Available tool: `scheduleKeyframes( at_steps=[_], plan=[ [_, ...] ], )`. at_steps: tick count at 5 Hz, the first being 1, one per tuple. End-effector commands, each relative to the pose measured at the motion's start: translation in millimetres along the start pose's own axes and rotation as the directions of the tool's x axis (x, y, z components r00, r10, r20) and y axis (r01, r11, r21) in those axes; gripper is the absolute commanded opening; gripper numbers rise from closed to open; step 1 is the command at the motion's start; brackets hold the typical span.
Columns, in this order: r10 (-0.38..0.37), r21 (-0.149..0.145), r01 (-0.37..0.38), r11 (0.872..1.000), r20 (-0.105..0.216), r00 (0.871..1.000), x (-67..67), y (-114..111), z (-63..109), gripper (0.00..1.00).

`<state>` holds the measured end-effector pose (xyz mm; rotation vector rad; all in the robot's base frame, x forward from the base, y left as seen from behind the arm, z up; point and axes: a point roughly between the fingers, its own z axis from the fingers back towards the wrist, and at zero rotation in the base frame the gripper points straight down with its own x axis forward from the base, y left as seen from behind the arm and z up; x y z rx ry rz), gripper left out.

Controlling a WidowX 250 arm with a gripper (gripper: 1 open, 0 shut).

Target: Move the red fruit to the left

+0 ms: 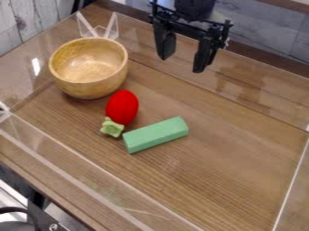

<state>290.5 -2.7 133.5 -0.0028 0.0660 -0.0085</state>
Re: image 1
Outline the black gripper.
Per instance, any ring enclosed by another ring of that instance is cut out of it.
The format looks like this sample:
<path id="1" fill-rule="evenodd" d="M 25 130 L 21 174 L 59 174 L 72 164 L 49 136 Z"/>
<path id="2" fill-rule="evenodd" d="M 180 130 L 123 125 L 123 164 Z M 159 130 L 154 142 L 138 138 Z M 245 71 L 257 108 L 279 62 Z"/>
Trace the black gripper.
<path id="1" fill-rule="evenodd" d="M 156 54 L 166 60 L 176 49 L 176 33 L 199 40 L 192 72 L 203 72 L 215 47 L 228 44 L 232 21 L 215 10 L 216 0 L 150 0 Z"/>

